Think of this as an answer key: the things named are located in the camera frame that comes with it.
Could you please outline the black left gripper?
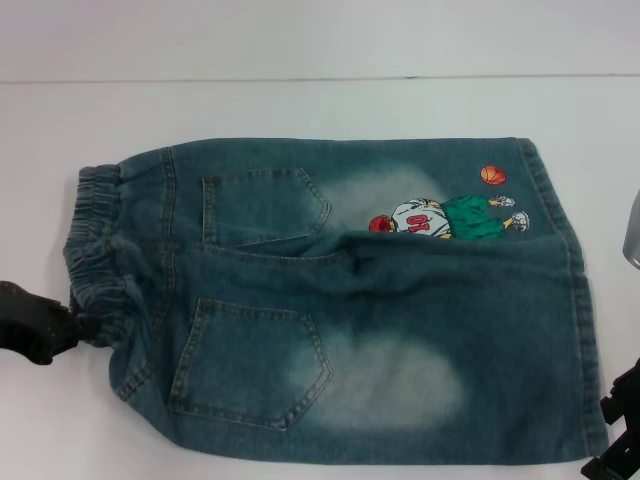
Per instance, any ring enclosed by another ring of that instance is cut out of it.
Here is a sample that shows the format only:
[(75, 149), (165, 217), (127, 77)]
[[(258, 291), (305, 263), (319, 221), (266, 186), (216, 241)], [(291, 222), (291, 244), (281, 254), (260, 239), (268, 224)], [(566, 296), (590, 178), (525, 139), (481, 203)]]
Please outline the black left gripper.
[(100, 328), (98, 317), (86, 312), (70, 315), (56, 300), (1, 282), (1, 348), (36, 365), (50, 365), (55, 356), (80, 343), (102, 348)]

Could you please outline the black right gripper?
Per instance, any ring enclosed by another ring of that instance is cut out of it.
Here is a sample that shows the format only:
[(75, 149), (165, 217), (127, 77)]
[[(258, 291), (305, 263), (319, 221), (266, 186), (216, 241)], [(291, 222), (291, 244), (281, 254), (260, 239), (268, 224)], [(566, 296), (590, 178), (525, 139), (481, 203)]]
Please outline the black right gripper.
[(639, 471), (639, 362), (614, 384), (601, 399), (605, 422), (613, 425), (624, 418), (626, 430), (599, 457), (592, 458), (581, 468), (590, 480), (625, 480)]

